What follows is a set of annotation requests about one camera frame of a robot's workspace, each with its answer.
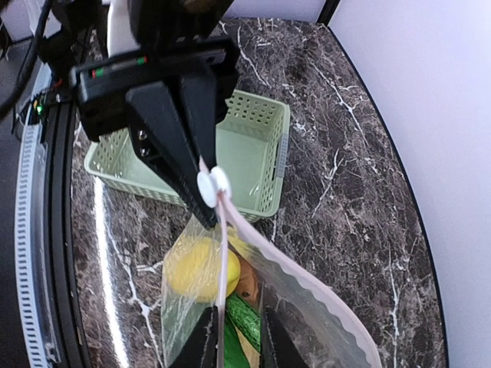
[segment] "zucchini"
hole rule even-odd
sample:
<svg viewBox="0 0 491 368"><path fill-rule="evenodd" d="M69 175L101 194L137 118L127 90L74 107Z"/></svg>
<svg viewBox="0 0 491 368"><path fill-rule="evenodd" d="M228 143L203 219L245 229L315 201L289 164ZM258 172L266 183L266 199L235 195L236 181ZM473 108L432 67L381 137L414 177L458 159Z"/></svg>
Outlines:
<svg viewBox="0 0 491 368"><path fill-rule="evenodd" d="M226 315L254 349L261 353L261 317L259 313L237 293L233 293L226 300Z"/></svg>
<svg viewBox="0 0 491 368"><path fill-rule="evenodd" d="M225 315L225 368L251 368L249 361L242 350L236 327L230 318Z"/></svg>

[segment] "white slider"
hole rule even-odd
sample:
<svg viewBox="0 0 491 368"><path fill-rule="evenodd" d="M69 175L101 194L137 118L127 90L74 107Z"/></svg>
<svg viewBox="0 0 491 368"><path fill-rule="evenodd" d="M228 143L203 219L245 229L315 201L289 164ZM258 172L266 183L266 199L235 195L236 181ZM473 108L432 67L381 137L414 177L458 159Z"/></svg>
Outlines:
<svg viewBox="0 0 491 368"><path fill-rule="evenodd" d="M218 194L224 192L232 198L232 187L229 177L220 166L215 166L210 174L198 172L198 189L203 201L208 207L214 209L218 205Z"/></svg>

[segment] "plastic basket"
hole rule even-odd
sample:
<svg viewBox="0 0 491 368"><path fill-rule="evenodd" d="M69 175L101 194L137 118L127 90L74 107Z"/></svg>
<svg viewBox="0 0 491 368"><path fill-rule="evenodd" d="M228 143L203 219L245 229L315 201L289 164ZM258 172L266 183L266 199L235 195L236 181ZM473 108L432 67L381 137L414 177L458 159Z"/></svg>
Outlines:
<svg viewBox="0 0 491 368"><path fill-rule="evenodd" d="M288 149L290 108L236 90L229 112L216 126L216 158L232 183L232 200L250 222L279 207ZM180 197L134 154L127 130L92 143L85 169L111 188L175 205Z"/></svg>

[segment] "dark marble countertop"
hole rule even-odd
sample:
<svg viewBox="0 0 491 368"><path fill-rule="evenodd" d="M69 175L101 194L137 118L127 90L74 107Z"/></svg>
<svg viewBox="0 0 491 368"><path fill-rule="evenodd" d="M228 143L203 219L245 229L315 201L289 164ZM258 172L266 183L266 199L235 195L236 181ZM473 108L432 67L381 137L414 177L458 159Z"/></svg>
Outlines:
<svg viewBox="0 0 491 368"><path fill-rule="evenodd" d="M233 20L238 88L290 105L281 207L256 223L335 292L386 367L445 367L446 343L420 218L382 122L323 25ZM94 367L157 367L161 261L187 210L107 188L84 171L76 129L72 227L84 334Z"/></svg>

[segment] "transparent plastic bag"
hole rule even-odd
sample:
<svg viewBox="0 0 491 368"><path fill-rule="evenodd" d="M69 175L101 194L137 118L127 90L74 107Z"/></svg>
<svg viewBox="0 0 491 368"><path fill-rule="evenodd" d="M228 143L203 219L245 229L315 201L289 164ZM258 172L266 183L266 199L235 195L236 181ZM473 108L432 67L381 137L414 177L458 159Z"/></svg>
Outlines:
<svg viewBox="0 0 491 368"><path fill-rule="evenodd" d="M226 267L221 272L221 240L219 225L208 231L193 216L163 260L161 320L165 367L180 354L207 307L217 305L219 313L225 313L225 295L219 295L219 280L221 273L226 278L230 272L226 272ZM226 256L223 263L227 265Z"/></svg>
<svg viewBox="0 0 491 368"><path fill-rule="evenodd" d="M262 279L262 307L279 320L311 368L381 367L377 346L353 311L325 284L262 237L224 198L228 241Z"/></svg>

